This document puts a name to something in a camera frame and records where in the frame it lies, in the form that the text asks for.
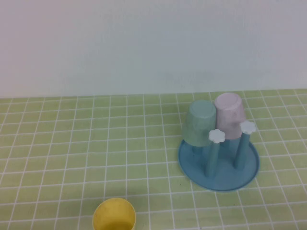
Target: white backdrop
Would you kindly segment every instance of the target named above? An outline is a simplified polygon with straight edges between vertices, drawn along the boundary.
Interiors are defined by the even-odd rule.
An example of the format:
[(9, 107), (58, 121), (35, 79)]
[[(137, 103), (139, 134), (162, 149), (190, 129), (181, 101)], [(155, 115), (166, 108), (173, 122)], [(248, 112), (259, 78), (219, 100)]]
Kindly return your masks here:
[(0, 0), (0, 97), (307, 88), (305, 0)]

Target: blue tray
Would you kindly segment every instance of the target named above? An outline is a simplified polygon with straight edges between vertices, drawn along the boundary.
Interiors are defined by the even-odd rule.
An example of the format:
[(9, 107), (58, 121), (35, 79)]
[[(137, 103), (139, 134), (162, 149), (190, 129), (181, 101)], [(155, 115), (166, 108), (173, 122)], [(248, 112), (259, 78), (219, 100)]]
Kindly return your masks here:
[(190, 180), (203, 188), (219, 192), (237, 190), (256, 177), (260, 166), (258, 152), (250, 142), (244, 169), (240, 171), (233, 167), (239, 141), (229, 141), (228, 148), (220, 146), (216, 175), (213, 178), (207, 178), (204, 174), (210, 146), (203, 147), (200, 154), (195, 154), (193, 146), (183, 140), (178, 150), (179, 165)]

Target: cup rim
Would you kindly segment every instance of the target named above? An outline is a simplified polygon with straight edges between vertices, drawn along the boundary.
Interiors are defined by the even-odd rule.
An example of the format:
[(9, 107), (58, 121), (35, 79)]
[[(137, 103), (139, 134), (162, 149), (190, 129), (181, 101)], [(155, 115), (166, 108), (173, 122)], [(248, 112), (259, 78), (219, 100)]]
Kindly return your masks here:
[(95, 215), (96, 211), (100, 208), (100, 206), (102, 206), (104, 203), (106, 203), (107, 201), (110, 201), (110, 200), (122, 200), (122, 201), (128, 203), (128, 204), (132, 207), (135, 218), (134, 218), (134, 224), (133, 224), (131, 230), (134, 229), (135, 223), (136, 223), (136, 211), (135, 211), (133, 205), (132, 205), (128, 200), (126, 200), (126, 199), (123, 199), (123, 198), (120, 198), (120, 197), (114, 197), (114, 198), (110, 198), (110, 199), (105, 200), (105, 201), (102, 202), (100, 205), (98, 205), (98, 207), (95, 209), (95, 212), (93, 213), (93, 218), (92, 218), (92, 227), (93, 227), (93, 230), (95, 230), (95, 228), (94, 228), (94, 215)]
[[(195, 115), (195, 110), (193, 109), (193, 105), (195, 103), (205, 103), (206, 106), (210, 106), (211, 109), (210, 109), (210, 112), (206, 115)], [(214, 104), (211, 102), (211, 101), (208, 101), (208, 100), (204, 100), (204, 99), (198, 99), (198, 100), (195, 100), (193, 102), (190, 103), (189, 105), (189, 109), (188, 109), (188, 112), (187, 112), (190, 116), (194, 117), (194, 118), (197, 118), (197, 119), (208, 119), (210, 118), (211, 116), (215, 115), (216, 113), (216, 108), (214, 106)]]
[[(220, 103), (218, 102), (218, 100), (220, 100), (221, 97), (225, 97), (226, 95), (230, 95), (230, 94), (236, 97), (236, 102), (231, 104), (229, 107), (222, 107), (220, 105)], [(214, 105), (215, 105), (217, 110), (227, 111), (227, 110), (236, 110), (237, 108), (239, 108), (243, 104), (242, 104), (242, 98), (238, 94), (236, 94), (234, 92), (225, 92), (225, 93), (222, 93), (222, 94), (217, 96), (217, 98), (214, 100)]]

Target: flower-shaped knob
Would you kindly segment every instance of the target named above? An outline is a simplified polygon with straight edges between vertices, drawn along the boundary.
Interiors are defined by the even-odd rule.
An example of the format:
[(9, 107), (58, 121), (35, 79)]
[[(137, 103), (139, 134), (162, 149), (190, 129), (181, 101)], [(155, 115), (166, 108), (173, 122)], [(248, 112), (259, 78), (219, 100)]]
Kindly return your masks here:
[(215, 144), (225, 141), (225, 133), (219, 129), (211, 130), (209, 132), (209, 140)]
[(240, 123), (242, 133), (251, 135), (252, 133), (256, 132), (257, 128), (254, 122), (244, 121)]

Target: cup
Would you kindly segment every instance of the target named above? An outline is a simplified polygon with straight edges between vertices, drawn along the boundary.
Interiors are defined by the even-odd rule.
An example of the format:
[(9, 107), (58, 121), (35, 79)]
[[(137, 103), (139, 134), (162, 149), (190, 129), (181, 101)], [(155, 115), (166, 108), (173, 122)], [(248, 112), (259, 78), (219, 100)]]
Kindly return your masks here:
[(215, 101), (216, 128), (225, 133), (225, 139), (237, 139), (242, 135), (240, 123), (246, 120), (242, 99), (239, 95), (227, 92)]
[(209, 145), (209, 132), (215, 129), (215, 117), (215, 107), (210, 101), (193, 101), (182, 126), (184, 141), (195, 147)]
[(135, 210), (127, 200), (112, 198), (101, 203), (93, 215), (94, 230), (134, 230)]

